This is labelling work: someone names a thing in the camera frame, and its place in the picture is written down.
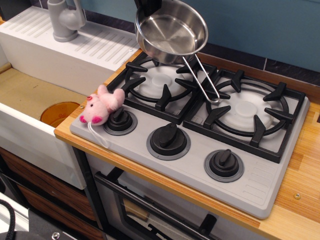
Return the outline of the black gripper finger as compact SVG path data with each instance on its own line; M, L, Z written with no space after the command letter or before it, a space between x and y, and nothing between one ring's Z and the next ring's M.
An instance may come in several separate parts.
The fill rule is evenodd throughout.
M162 0L134 0L137 9L141 9L145 17L149 17L162 7Z

